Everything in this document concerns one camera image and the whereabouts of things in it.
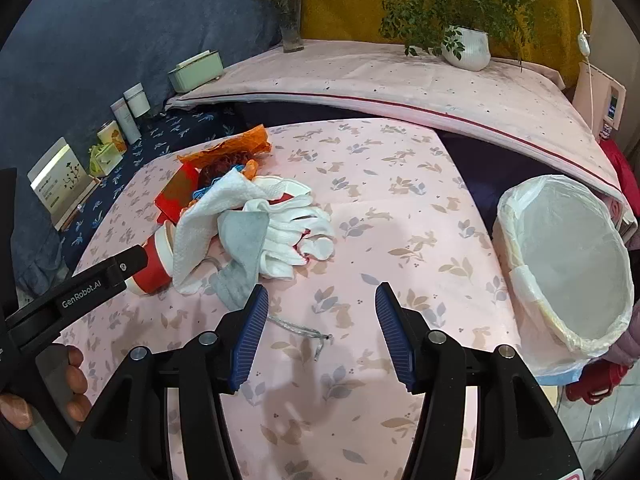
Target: silver screw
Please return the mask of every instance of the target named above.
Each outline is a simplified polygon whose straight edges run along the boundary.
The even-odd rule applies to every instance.
[[[200,337],[198,338],[200,344],[204,346],[213,345],[217,340],[218,336],[215,332],[204,332],[200,334]]]
[[[516,351],[509,345],[500,345],[498,346],[498,354],[500,354],[505,359],[511,359],[514,355],[516,355]]]
[[[140,361],[140,359],[143,359],[146,355],[146,348],[143,346],[136,346],[131,352],[129,352],[129,355],[134,361]]]
[[[429,332],[429,341],[432,343],[436,343],[436,345],[441,345],[447,340],[447,336],[444,332],[440,332],[439,330],[433,330]]]

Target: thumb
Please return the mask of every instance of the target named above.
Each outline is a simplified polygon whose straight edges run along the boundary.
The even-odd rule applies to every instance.
[[[14,394],[0,395],[0,413],[18,430],[26,430],[33,424],[33,413],[27,402]]]

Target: trash bin liner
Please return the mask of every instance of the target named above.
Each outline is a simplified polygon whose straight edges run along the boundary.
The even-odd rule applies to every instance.
[[[579,376],[628,327],[628,253],[607,207],[583,184],[543,175],[507,190],[494,246],[534,375]]]

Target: human hand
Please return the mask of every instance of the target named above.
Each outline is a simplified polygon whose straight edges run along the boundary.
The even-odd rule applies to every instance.
[[[66,405],[66,410],[73,420],[84,422],[91,402],[85,396],[88,384],[80,365],[84,360],[82,352],[75,346],[66,347],[69,364],[66,367],[66,383],[74,393],[74,397]],[[19,430],[26,430],[33,424],[33,412],[27,402],[14,394],[0,394],[0,413]]]

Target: yellow curtain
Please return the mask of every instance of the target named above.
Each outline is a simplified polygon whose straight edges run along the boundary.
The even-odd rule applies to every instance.
[[[315,40],[353,40],[388,43],[378,29],[383,16],[382,0],[303,0],[302,35]],[[540,46],[525,50],[524,59],[555,68],[567,86],[578,79],[578,62],[582,59],[577,46],[580,20],[575,0],[542,0],[544,7],[555,12],[551,26],[543,12],[536,16]],[[584,27],[591,24],[591,0],[580,0]],[[506,52],[492,45],[494,56]]]

